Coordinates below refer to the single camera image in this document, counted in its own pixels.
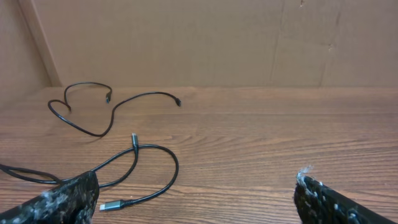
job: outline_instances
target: brown wall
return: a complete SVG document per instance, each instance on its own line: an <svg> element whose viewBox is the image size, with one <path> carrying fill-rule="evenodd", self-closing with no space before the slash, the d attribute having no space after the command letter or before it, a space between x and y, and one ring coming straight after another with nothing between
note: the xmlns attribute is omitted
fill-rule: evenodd
<svg viewBox="0 0 398 224"><path fill-rule="evenodd" d="M21 1L62 85L398 86L397 0Z"/></svg>
<svg viewBox="0 0 398 224"><path fill-rule="evenodd" d="M18 2L0 0L0 107L49 84Z"/></svg>

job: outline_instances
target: metal connector tip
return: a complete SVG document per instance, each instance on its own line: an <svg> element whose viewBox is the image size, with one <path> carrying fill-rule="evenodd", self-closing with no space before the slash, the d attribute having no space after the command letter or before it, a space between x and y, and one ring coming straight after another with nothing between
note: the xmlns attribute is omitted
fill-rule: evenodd
<svg viewBox="0 0 398 224"><path fill-rule="evenodd" d="M113 202L105 202L105 204L99 206L100 211L112 211L122 209L122 200Z"/></svg>
<svg viewBox="0 0 398 224"><path fill-rule="evenodd" d="M136 133L131 134L132 147L138 150L138 136Z"/></svg>
<svg viewBox="0 0 398 224"><path fill-rule="evenodd" d="M178 98L175 99L175 103L177 104L177 106L181 106L182 104L181 100Z"/></svg>
<svg viewBox="0 0 398 224"><path fill-rule="evenodd" d="M106 103L109 103L111 101L111 95L112 95L111 92L106 94L106 96L105 96Z"/></svg>

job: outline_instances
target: white speckle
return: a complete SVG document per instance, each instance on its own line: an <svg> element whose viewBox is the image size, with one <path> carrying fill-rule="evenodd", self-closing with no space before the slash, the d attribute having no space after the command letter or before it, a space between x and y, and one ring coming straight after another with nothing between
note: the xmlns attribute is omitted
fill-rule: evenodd
<svg viewBox="0 0 398 224"><path fill-rule="evenodd" d="M36 208L35 209L35 219L39 219L40 218L40 209Z"/></svg>
<svg viewBox="0 0 398 224"><path fill-rule="evenodd" d="M15 218L13 221L12 221L12 223L14 223L14 224L18 224L18 223L20 223L21 222L21 219L20 218Z"/></svg>
<svg viewBox="0 0 398 224"><path fill-rule="evenodd" d="M310 205L307 201L305 201L305 204L306 204L309 208L311 208L311 205Z"/></svg>
<svg viewBox="0 0 398 224"><path fill-rule="evenodd" d="M61 204L62 202L66 201L67 198L68 196L66 194L59 195L56 199L57 204Z"/></svg>
<svg viewBox="0 0 398 224"><path fill-rule="evenodd" d="M43 196L44 198L49 198L49 197L50 197L50 192L43 192L43 193L42 193L42 196Z"/></svg>
<svg viewBox="0 0 398 224"><path fill-rule="evenodd" d="M312 169L313 166L308 166L306 168L300 169L300 171L296 175L297 183L303 187L306 187L307 185L304 182L304 174L310 172Z"/></svg>

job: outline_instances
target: tabletop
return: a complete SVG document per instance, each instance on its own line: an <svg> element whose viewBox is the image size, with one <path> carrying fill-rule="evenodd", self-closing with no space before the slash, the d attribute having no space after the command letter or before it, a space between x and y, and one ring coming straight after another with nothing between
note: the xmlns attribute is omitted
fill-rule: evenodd
<svg viewBox="0 0 398 224"><path fill-rule="evenodd" d="M93 223L300 223L292 197L295 175L310 176L369 209L398 222L398 89L392 88L74 88L69 113L55 109L103 138L58 119L47 101L63 88L45 88L0 110L0 163L73 177L131 147L158 144L176 153L177 181L148 202L113 212L99 205L139 198L162 188L174 173L165 152L140 152L138 165L121 184L101 190ZM126 154L98 171L100 183L122 176L134 158ZM51 185L0 172L0 212Z"/></svg>

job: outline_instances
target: black speckled object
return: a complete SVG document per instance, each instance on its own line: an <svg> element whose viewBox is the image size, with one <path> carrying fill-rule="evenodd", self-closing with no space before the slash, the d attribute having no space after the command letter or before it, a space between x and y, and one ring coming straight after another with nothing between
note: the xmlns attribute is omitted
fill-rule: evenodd
<svg viewBox="0 0 398 224"><path fill-rule="evenodd" d="M88 171L0 214L0 224L89 224L99 194L97 176Z"/></svg>
<svg viewBox="0 0 398 224"><path fill-rule="evenodd" d="M311 177L297 175L294 204L304 224L393 224Z"/></svg>

